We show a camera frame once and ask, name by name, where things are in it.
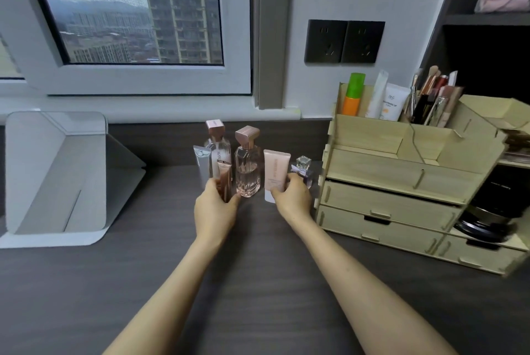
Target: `window glass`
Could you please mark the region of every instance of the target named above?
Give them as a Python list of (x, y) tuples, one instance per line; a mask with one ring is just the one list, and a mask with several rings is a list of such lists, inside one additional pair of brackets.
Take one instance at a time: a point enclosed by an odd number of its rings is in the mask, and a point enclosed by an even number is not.
[(219, 0), (46, 1), (71, 64), (223, 64)]
[(0, 79), (22, 79), (23, 76), (9, 53), (6, 42), (0, 34)]

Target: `hand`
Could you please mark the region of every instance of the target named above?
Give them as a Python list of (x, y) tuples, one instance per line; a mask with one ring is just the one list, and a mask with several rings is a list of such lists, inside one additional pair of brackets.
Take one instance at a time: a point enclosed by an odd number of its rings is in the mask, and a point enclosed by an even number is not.
[(210, 178), (204, 192), (195, 201), (195, 229), (197, 241), (215, 249), (221, 247), (235, 224), (237, 205), (241, 195), (236, 194), (224, 203), (217, 191), (217, 180)]
[(308, 187), (299, 175), (290, 173), (287, 177), (290, 181), (288, 188), (284, 192), (273, 188), (271, 193), (282, 217), (297, 231), (299, 226), (308, 220), (312, 221), (309, 214), (312, 198)]

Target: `electrical outlet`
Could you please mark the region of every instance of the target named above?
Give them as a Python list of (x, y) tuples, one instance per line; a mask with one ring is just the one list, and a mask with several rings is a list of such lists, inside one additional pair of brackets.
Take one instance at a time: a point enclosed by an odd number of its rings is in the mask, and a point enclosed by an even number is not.
[(345, 20), (310, 19), (304, 62), (338, 64), (342, 55), (346, 27), (348, 22)]
[(374, 64), (384, 30), (385, 22), (349, 21), (341, 63)]

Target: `orange bottle with green cap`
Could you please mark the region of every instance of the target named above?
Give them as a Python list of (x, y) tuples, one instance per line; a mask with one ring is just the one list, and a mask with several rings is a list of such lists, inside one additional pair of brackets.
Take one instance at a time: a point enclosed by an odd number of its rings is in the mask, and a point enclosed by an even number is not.
[(364, 73), (351, 74), (346, 97), (344, 97), (344, 104), (342, 105), (343, 115), (357, 115), (359, 104), (361, 103), (362, 90), (364, 89), (365, 77), (366, 75)]

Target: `perfume bottle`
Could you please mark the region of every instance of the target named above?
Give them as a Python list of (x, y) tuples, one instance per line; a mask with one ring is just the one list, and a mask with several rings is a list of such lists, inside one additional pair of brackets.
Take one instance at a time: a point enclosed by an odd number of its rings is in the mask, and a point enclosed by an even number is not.
[(304, 179), (304, 183), (308, 188), (313, 185), (313, 171), (309, 169), (311, 159), (302, 156), (296, 159), (296, 165), (291, 165), (291, 171), (296, 172)]
[(211, 176), (219, 179), (219, 166), (217, 161), (232, 164), (232, 149), (230, 142), (223, 137), (225, 126), (220, 119), (206, 121), (210, 138), (204, 143), (204, 147), (211, 150)]
[(259, 135), (260, 130), (252, 126), (235, 132), (235, 138), (241, 144), (235, 151), (235, 183), (237, 192), (244, 198), (250, 198), (261, 187), (261, 149), (254, 145), (254, 139)]

